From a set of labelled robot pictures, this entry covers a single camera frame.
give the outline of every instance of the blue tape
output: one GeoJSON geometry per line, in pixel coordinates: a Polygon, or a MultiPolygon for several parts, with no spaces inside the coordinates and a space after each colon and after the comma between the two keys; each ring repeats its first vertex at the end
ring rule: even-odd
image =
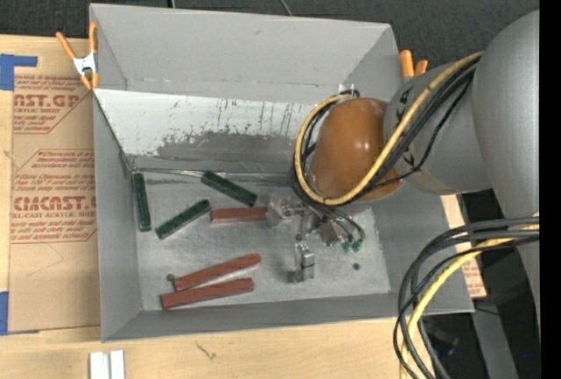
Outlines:
{"type": "Polygon", "coordinates": [[[0,335],[8,334],[8,292],[0,292],[0,335]]]}
{"type": "Polygon", "coordinates": [[[14,90],[15,67],[37,67],[37,56],[0,54],[0,90],[14,90]]]}

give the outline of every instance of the yellow cable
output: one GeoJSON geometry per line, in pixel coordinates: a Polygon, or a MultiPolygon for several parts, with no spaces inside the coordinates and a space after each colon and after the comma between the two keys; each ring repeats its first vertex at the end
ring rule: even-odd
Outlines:
{"type": "MultiPolygon", "coordinates": [[[[514,227],[512,226],[511,230],[531,230],[531,229],[539,229],[540,225],[527,225],[524,227],[514,227]]],[[[486,247],[496,247],[497,245],[502,245],[503,243],[507,243],[513,239],[492,239],[486,240],[484,242],[479,243],[476,245],[476,248],[486,248],[486,247]]],[[[418,305],[413,310],[411,314],[411,318],[407,324],[407,329],[409,333],[409,337],[413,339],[415,336],[415,329],[417,328],[417,323],[419,323],[419,319],[421,318],[425,308],[429,304],[430,300],[436,295],[437,291],[443,286],[443,284],[448,280],[448,278],[459,268],[462,267],[466,262],[469,260],[477,257],[481,254],[481,251],[474,251],[468,254],[464,254],[458,257],[455,261],[453,261],[448,267],[446,267],[440,275],[430,284],[430,286],[425,290],[421,299],[419,300],[418,305]]],[[[408,358],[408,350],[405,343],[401,342],[401,355],[403,356],[404,361],[407,361],[408,358]]],[[[407,370],[403,365],[400,365],[400,379],[407,379],[407,370]]]]}
{"type": "Polygon", "coordinates": [[[441,73],[439,76],[437,76],[426,87],[426,89],[423,92],[421,92],[421,94],[419,94],[419,97],[417,97],[417,99],[413,102],[413,104],[408,109],[408,111],[406,112],[406,114],[403,117],[403,119],[401,120],[401,122],[395,128],[394,133],[392,134],[390,139],[387,141],[386,145],[382,149],[382,152],[380,153],[380,156],[378,157],[376,162],[372,165],[372,167],[368,171],[368,173],[366,173],[364,178],[362,178],[362,180],[351,191],[347,192],[346,194],[344,194],[341,197],[324,197],[322,195],[317,194],[314,190],[312,190],[310,188],[310,186],[308,186],[308,184],[306,183],[306,178],[304,177],[304,173],[303,173],[303,170],[302,170],[302,164],[300,163],[300,153],[301,153],[301,150],[302,150],[302,142],[303,142],[303,139],[304,139],[304,134],[305,134],[306,130],[308,129],[309,122],[325,106],[327,106],[328,104],[334,103],[337,100],[342,100],[342,96],[331,97],[331,98],[328,98],[327,100],[323,101],[322,103],[320,103],[308,115],[306,120],[304,120],[302,128],[301,128],[300,132],[298,133],[298,137],[296,138],[296,146],[295,146],[296,176],[298,178],[298,183],[300,183],[300,186],[302,187],[302,189],[304,190],[306,195],[308,195],[314,201],[316,201],[318,203],[321,203],[321,204],[326,204],[328,206],[338,206],[340,204],[344,204],[344,203],[347,203],[348,201],[352,200],[356,195],[358,195],[368,185],[368,183],[372,180],[372,178],[374,178],[374,176],[376,175],[376,173],[378,172],[380,167],[386,161],[386,158],[389,156],[389,154],[392,151],[392,149],[394,148],[394,146],[397,144],[398,139],[405,132],[405,129],[407,128],[407,125],[409,124],[409,122],[411,121],[411,119],[413,118],[415,113],[418,111],[418,109],[421,107],[421,104],[423,104],[423,102],[429,96],[430,92],[432,90],[434,90],[436,87],[438,87],[450,75],[452,75],[457,70],[463,68],[464,66],[469,64],[471,61],[476,59],[478,56],[480,56],[481,53],[482,52],[479,52],[479,53],[476,53],[476,54],[471,54],[470,56],[465,57],[463,60],[460,60],[460,61],[456,62],[453,66],[450,66],[443,73],[441,73]]]}

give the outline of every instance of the green rectangular bar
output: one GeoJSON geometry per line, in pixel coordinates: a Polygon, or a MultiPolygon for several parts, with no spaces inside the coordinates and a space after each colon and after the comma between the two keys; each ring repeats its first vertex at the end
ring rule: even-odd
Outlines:
{"type": "Polygon", "coordinates": [[[141,232],[147,232],[152,229],[152,221],[150,219],[150,208],[148,207],[148,195],[146,194],[146,185],[144,175],[138,172],[132,172],[132,189],[137,205],[138,224],[141,232]]]}
{"type": "Polygon", "coordinates": [[[253,192],[209,171],[202,174],[201,182],[249,207],[253,207],[257,200],[257,195],[253,192]]]}
{"type": "Polygon", "coordinates": [[[158,237],[163,240],[172,235],[174,232],[179,231],[184,225],[201,217],[201,215],[207,213],[208,211],[210,211],[209,200],[199,201],[197,204],[193,204],[181,214],[176,215],[166,223],[158,226],[155,229],[156,234],[158,234],[158,237]]]}

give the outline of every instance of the white plastic piece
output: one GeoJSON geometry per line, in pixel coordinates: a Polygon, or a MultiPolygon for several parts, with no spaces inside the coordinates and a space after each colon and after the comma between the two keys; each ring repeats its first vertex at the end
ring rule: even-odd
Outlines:
{"type": "Polygon", "coordinates": [[[89,379],[124,379],[124,351],[90,353],[89,379]]]}
{"type": "Polygon", "coordinates": [[[124,379],[124,351],[110,353],[110,379],[124,379]]]}

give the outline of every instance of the red rectangular bar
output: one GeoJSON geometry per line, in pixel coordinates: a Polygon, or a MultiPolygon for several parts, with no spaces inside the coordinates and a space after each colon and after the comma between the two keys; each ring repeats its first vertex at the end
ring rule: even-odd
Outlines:
{"type": "Polygon", "coordinates": [[[204,270],[197,271],[190,275],[177,277],[174,279],[174,288],[176,290],[185,290],[195,287],[196,285],[213,281],[220,276],[229,275],[236,271],[243,270],[244,268],[252,267],[261,262],[261,256],[257,253],[248,254],[243,257],[238,257],[232,261],[227,261],[214,267],[209,267],[204,270]]]}
{"type": "Polygon", "coordinates": [[[265,221],[266,207],[233,207],[210,212],[210,223],[247,223],[265,221]]]}
{"type": "Polygon", "coordinates": [[[221,282],[219,284],[207,285],[196,289],[174,291],[160,295],[161,306],[164,310],[173,309],[180,305],[200,303],[210,299],[233,297],[242,293],[248,293],[255,289],[251,277],[236,279],[234,281],[221,282]]]}

